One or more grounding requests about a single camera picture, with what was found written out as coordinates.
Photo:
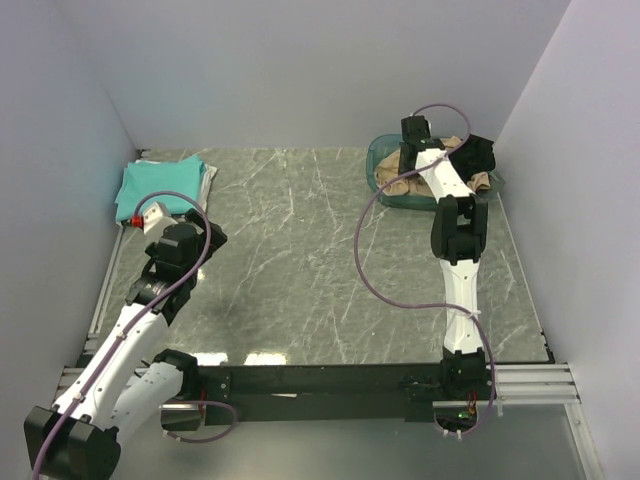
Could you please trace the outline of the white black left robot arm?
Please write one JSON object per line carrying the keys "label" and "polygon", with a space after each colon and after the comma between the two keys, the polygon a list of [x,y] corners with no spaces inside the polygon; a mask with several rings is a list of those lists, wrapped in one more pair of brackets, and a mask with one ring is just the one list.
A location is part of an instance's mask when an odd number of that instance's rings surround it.
{"label": "white black left robot arm", "polygon": [[189,301],[197,271],[227,241],[199,208],[183,220],[153,204],[133,219],[150,244],[111,333],[73,384],[49,408],[35,407],[24,422],[35,479],[108,479],[132,434],[171,401],[190,404],[203,419],[210,401],[195,357],[165,350],[140,378],[145,352]]}

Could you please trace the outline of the teal plastic basket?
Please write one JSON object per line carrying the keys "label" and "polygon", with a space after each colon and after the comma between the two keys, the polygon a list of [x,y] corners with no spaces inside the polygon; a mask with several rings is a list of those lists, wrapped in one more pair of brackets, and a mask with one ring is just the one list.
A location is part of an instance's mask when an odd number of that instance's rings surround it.
{"label": "teal plastic basket", "polygon": [[[373,192],[386,181],[397,175],[400,134],[385,134],[375,138],[369,145],[366,157],[366,181]],[[479,173],[472,177],[467,185],[481,196],[493,199],[506,182],[494,169],[488,173]],[[377,202],[383,206],[415,211],[434,211],[436,202],[422,179],[411,178],[394,183]]]}

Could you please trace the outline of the black base crossbar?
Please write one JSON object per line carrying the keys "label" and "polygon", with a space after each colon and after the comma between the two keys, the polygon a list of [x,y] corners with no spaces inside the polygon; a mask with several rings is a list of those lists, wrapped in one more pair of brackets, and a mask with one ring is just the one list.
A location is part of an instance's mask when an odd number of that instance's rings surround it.
{"label": "black base crossbar", "polygon": [[495,398],[490,370],[439,363],[201,366],[185,400],[230,405],[241,422],[432,422],[438,402]]}

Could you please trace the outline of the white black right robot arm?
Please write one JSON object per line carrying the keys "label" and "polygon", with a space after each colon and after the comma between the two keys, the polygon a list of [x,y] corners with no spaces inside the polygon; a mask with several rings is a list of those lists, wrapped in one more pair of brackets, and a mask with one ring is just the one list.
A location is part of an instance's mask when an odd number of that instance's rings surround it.
{"label": "white black right robot arm", "polygon": [[488,205],[460,177],[424,116],[402,119],[401,135],[398,171],[419,175],[436,201],[430,245],[441,267],[447,310],[439,387],[449,398],[466,399],[491,380],[486,366],[491,356],[478,308]]}

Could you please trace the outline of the black t shirt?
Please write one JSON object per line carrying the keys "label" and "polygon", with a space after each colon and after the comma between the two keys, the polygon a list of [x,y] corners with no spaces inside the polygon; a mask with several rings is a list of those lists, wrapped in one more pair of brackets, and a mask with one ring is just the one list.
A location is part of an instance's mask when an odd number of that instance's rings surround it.
{"label": "black t shirt", "polygon": [[494,142],[470,134],[459,147],[449,152],[448,157],[462,180],[468,182],[479,173],[488,173],[496,168]]}

